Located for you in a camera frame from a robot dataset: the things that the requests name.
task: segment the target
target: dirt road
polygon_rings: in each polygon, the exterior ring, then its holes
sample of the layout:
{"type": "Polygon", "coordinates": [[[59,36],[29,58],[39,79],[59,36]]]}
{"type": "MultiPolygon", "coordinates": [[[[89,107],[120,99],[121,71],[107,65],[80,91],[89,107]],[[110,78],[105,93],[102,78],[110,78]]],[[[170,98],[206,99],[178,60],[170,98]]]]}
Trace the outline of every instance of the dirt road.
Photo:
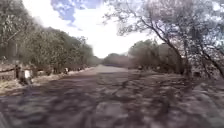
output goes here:
{"type": "Polygon", "coordinates": [[[15,128],[223,128],[222,84],[98,66],[0,100],[15,128]]]}

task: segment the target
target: sky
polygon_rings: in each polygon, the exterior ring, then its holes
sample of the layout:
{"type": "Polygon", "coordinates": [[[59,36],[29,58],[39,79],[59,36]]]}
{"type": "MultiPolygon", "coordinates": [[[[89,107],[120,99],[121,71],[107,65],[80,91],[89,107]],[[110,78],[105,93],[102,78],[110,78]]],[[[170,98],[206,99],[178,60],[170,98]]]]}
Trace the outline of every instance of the sky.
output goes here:
{"type": "Polygon", "coordinates": [[[103,25],[103,16],[109,10],[102,0],[23,0],[30,16],[43,27],[67,32],[70,36],[85,36],[94,55],[104,58],[110,53],[126,53],[139,40],[148,36],[133,33],[118,36],[118,24],[103,25]]]}

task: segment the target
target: dry grass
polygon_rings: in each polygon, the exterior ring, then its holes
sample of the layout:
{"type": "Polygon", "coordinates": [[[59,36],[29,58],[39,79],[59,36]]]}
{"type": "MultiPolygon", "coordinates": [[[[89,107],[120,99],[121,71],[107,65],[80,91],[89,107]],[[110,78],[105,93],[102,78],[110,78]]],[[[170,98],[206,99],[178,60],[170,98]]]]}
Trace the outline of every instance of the dry grass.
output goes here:
{"type": "MultiPolygon", "coordinates": [[[[76,75],[77,73],[80,73],[83,71],[84,70],[81,70],[79,72],[71,71],[68,73],[68,75],[58,74],[58,75],[50,75],[50,76],[39,76],[39,77],[32,79],[33,86],[41,86],[41,85],[44,85],[44,83],[47,83],[49,81],[58,80],[65,76],[73,76],[73,75],[76,75]]],[[[0,80],[0,94],[5,93],[7,91],[14,90],[14,89],[19,89],[19,88],[23,88],[23,86],[18,84],[17,80],[10,80],[10,81],[0,80]]]]}

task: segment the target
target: treeline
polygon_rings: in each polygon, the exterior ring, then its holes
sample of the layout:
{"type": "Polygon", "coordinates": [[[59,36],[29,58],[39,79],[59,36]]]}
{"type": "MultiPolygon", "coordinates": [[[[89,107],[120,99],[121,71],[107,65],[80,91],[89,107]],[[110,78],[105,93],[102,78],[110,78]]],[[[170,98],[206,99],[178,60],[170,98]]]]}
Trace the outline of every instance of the treeline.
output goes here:
{"type": "Polygon", "coordinates": [[[105,66],[124,67],[124,68],[128,68],[129,63],[130,61],[128,56],[116,53],[109,54],[101,62],[101,64],[105,66]]]}
{"type": "Polygon", "coordinates": [[[53,28],[43,28],[27,13],[21,0],[0,2],[0,58],[29,65],[35,70],[60,73],[80,70],[99,60],[85,37],[71,37],[53,28]]]}

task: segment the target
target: ground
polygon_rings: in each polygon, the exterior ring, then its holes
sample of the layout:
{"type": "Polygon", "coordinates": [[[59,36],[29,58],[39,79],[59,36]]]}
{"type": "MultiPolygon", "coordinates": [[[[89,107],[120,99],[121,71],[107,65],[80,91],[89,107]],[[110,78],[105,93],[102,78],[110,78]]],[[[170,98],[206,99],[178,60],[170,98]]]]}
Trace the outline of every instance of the ground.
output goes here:
{"type": "Polygon", "coordinates": [[[98,66],[0,101],[15,128],[223,128],[223,83],[98,66]]]}

